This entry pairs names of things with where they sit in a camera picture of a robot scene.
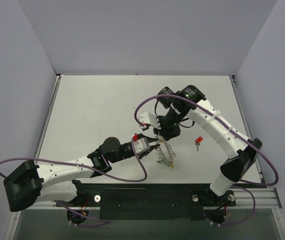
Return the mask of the metal disc key organizer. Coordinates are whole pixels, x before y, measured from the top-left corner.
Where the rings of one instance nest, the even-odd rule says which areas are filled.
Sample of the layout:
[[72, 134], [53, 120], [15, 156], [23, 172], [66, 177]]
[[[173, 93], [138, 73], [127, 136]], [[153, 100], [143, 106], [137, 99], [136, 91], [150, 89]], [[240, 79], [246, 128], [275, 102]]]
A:
[[173, 169], [176, 153], [173, 151], [172, 146], [165, 140], [164, 137], [157, 135], [156, 138], [157, 144], [159, 144], [159, 146], [156, 148], [158, 153], [157, 162]]

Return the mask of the red tag key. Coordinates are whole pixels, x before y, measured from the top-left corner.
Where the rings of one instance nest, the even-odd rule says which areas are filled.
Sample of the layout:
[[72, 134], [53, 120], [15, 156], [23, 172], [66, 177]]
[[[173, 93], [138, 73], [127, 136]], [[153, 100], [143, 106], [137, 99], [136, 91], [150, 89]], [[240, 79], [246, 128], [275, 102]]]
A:
[[196, 150], [199, 151], [199, 147], [201, 145], [201, 142], [203, 140], [202, 136], [199, 136], [196, 140], [195, 140], [195, 146], [196, 146]]

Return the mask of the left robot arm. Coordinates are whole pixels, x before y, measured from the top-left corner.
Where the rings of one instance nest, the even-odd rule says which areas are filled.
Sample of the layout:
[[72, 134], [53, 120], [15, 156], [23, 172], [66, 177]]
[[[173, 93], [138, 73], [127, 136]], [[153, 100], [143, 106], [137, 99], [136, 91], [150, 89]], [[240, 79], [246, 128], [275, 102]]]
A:
[[23, 159], [3, 180], [9, 209], [19, 212], [36, 202], [54, 200], [80, 206], [86, 194], [73, 183], [74, 180], [110, 177], [108, 172], [113, 163], [132, 157], [139, 161], [159, 146], [157, 138], [140, 133], [123, 144], [116, 137], [108, 137], [94, 152], [75, 160]]

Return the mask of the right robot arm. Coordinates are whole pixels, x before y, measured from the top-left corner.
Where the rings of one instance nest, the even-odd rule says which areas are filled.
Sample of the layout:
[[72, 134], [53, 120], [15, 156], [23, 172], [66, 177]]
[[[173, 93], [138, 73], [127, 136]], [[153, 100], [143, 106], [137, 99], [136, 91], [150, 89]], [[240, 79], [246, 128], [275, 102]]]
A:
[[155, 120], [151, 124], [155, 134], [168, 141], [180, 135], [181, 122], [191, 120], [224, 151], [227, 159], [205, 193], [210, 204], [218, 204], [224, 199], [225, 193], [255, 167], [257, 150], [261, 149], [262, 142], [258, 138], [249, 138], [227, 122], [205, 94], [194, 85], [188, 85], [177, 92], [166, 86], [158, 93], [156, 102], [162, 104], [167, 113], [151, 116], [151, 119]]

